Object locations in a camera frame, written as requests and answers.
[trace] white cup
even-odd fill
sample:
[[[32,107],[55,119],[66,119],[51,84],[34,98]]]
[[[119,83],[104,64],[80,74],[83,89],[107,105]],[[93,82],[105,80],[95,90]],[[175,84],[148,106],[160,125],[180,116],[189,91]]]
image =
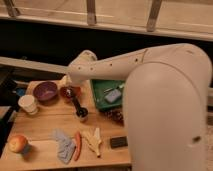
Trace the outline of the white cup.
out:
[[[36,99],[32,95],[24,95],[20,97],[18,104],[29,115],[34,115],[38,112]]]

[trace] dark background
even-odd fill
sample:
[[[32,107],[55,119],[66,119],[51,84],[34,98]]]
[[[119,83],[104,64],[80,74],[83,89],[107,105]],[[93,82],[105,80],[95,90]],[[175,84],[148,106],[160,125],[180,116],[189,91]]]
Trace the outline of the dark background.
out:
[[[171,43],[195,44],[213,59],[213,42],[0,20],[0,56],[58,65],[68,65],[85,49],[104,59]]]

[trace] wooden table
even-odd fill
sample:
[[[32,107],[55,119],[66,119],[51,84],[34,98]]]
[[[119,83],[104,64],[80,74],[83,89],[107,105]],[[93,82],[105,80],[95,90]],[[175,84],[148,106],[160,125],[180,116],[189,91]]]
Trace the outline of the wooden table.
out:
[[[40,82],[30,82],[27,94],[32,94],[38,83]],[[99,114],[94,106],[89,82],[82,85],[81,89],[82,95],[79,101],[89,111],[89,117],[85,123],[79,122],[75,115],[74,106],[71,103],[66,103],[60,95],[49,104],[39,103],[39,112],[33,117],[20,110],[9,138],[15,134],[25,135],[32,145],[31,151],[26,156],[21,156],[9,151],[8,144],[6,144],[0,159],[0,170],[129,166],[131,162],[128,148],[111,149],[109,145],[110,137],[126,135],[124,127]],[[57,158],[58,143],[51,137],[54,129],[61,129],[73,137],[76,131],[86,130],[93,133],[96,127],[100,127],[103,140],[100,147],[101,158],[97,158],[95,153],[90,151],[85,139],[82,140],[82,152],[78,161],[72,159],[66,165]]]

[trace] small black object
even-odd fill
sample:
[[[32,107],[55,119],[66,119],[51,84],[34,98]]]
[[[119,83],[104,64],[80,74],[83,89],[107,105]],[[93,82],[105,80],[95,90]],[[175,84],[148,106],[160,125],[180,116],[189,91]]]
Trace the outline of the small black object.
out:
[[[80,103],[79,103],[74,91],[71,90],[71,89],[67,89],[66,91],[67,91],[66,92],[67,96],[70,97],[72,103],[75,106],[77,116],[79,116],[79,117],[87,116],[88,115],[88,110],[86,108],[84,108],[84,107],[81,107],[81,105],[80,105]]]
[[[110,138],[111,148],[125,147],[127,145],[127,138],[125,136]]]

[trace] light blue towel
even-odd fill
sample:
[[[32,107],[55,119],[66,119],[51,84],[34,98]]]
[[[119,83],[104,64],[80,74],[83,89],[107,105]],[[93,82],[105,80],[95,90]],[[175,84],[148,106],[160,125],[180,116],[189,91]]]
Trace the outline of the light blue towel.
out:
[[[68,164],[75,151],[75,143],[59,129],[53,131],[53,139],[59,143],[58,158],[63,163]]]

